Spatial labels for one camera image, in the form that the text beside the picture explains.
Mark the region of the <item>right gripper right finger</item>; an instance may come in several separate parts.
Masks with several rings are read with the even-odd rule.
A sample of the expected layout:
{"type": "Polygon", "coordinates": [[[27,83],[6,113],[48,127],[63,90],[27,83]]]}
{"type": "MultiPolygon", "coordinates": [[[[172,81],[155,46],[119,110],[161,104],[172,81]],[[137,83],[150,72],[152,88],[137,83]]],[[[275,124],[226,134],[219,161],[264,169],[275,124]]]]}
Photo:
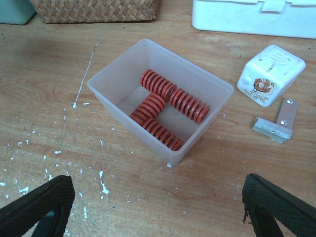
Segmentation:
{"type": "Polygon", "coordinates": [[[242,188],[244,217],[258,237],[282,237],[277,222],[281,222],[297,237],[316,235],[316,208],[286,190],[250,173],[242,188]]]}

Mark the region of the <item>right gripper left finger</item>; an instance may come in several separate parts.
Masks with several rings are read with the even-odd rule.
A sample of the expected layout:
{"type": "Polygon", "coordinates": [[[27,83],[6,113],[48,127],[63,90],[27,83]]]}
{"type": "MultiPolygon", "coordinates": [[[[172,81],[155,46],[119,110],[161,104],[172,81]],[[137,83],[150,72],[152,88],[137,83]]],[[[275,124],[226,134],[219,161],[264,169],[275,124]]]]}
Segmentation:
{"type": "Polygon", "coordinates": [[[75,199],[71,176],[59,175],[0,209],[0,235],[62,237],[75,199]]]}

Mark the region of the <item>red spring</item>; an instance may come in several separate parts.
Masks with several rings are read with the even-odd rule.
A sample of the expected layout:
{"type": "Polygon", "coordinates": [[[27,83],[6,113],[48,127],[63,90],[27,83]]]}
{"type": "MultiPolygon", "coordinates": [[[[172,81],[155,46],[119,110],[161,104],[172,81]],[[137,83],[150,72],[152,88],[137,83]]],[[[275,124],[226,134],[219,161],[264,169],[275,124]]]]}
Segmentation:
{"type": "Polygon", "coordinates": [[[169,102],[171,106],[196,124],[201,124],[210,112],[209,105],[182,88],[177,89],[171,95],[169,102]]]}
{"type": "Polygon", "coordinates": [[[153,118],[147,120],[142,127],[172,151],[180,150],[184,144],[182,139],[153,118]]]}
{"type": "Polygon", "coordinates": [[[152,93],[161,96],[168,102],[177,85],[151,69],[147,69],[140,77],[140,84],[152,93]]]}
{"type": "Polygon", "coordinates": [[[165,106],[166,102],[161,96],[150,93],[129,117],[142,126],[147,120],[155,119],[165,106]]]}

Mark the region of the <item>red spring front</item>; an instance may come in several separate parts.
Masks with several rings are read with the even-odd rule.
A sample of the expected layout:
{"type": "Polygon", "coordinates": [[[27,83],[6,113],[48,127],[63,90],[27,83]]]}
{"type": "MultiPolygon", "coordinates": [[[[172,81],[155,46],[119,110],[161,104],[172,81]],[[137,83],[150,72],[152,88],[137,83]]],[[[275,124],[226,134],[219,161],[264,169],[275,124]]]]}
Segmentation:
{"type": "Polygon", "coordinates": [[[180,150],[184,144],[182,139],[153,118],[147,120],[142,127],[172,151],[180,150]]]}

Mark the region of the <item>translucent plastic spring box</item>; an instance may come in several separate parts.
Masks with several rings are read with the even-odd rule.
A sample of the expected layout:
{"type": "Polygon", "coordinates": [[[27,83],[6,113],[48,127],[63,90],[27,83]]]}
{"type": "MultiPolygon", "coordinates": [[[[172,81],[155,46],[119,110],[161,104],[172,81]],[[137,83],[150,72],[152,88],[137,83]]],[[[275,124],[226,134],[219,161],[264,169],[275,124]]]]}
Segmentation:
{"type": "Polygon", "coordinates": [[[180,162],[234,92],[229,83],[149,39],[87,86],[115,119],[171,165],[180,162]]]}

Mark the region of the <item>white cube power adapter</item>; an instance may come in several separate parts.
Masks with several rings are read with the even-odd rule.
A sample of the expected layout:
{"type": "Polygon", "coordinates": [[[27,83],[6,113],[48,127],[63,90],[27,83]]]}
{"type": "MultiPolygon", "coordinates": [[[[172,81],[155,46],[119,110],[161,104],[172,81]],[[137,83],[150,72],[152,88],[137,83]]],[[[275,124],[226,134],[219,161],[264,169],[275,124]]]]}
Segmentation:
{"type": "Polygon", "coordinates": [[[277,45],[269,45],[245,64],[237,88],[260,106],[268,107],[305,67],[303,59],[277,45]]]}

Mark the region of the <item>white plastic storage case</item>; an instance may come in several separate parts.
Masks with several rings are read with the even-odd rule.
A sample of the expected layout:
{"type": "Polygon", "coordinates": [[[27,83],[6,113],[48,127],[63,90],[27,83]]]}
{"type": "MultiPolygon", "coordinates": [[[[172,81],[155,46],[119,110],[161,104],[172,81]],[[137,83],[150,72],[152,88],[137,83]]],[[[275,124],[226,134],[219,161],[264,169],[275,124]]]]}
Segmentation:
{"type": "Polygon", "coordinates": [[[315,39],[314,0],[195,0],[198,30],[315,39]]]}

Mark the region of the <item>woven wicker basket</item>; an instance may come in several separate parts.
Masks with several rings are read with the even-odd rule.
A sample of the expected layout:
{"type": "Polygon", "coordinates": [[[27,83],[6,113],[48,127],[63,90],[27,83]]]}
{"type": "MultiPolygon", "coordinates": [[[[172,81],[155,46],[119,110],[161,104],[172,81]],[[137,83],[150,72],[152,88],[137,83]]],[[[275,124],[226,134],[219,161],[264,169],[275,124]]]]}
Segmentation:
{"type": "Polygon", "coordinates": [[[44,23],[136,22],[156,19],[159,0],[31,0],[44,23]]]}

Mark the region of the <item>grey green plastic toolbox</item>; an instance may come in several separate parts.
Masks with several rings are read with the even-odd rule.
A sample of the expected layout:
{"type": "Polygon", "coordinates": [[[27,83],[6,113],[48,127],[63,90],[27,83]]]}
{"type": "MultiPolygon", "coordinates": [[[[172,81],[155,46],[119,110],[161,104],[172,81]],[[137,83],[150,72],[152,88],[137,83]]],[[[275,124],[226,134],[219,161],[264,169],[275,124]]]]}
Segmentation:
{"type": "Polygon", "coordinates": [[[0,23],[24,25],[36,13],[28,0],[0,0],[0,23]]]}

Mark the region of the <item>metal T bracket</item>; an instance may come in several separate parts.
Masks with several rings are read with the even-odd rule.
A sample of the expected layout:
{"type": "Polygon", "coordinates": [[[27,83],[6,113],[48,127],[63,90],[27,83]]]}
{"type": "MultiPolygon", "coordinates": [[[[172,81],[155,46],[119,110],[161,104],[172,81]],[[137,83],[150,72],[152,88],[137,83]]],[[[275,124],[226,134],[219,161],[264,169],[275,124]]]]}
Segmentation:
{"type": "Polygon", "coordinates": [[[284,144],[292,138],[293,124],[299,103],[290,98],[284,98],[276,122],[257,117],[252,130],[269,137],[271,140],[284,144]]]}

